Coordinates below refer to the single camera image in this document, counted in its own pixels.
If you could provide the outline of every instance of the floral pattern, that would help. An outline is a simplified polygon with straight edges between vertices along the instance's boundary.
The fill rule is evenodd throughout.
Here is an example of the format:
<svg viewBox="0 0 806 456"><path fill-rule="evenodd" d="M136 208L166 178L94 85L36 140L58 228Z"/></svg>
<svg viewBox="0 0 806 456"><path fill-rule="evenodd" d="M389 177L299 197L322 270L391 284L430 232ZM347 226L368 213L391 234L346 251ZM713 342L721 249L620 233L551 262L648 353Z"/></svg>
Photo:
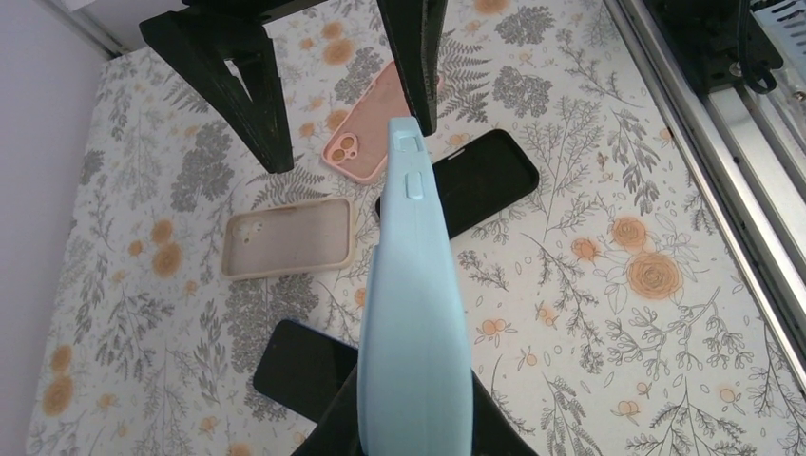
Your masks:
<svg viewBox="0 0 806 456"><path fill-rule="evenodd" d="M313 429L251 378L283 318L359 340L384 178L358 185L319 153L392 56L373 0L267 27L294 137L282 175L149 49L103 68L28 454L282 455ZM451 1L438 71L433 160L498 127L540 171L451 241L473 368L525 441L806 454L806 402L601 1ZM233 214L324 196L355 202L352 265L221 279Z"/></svg>

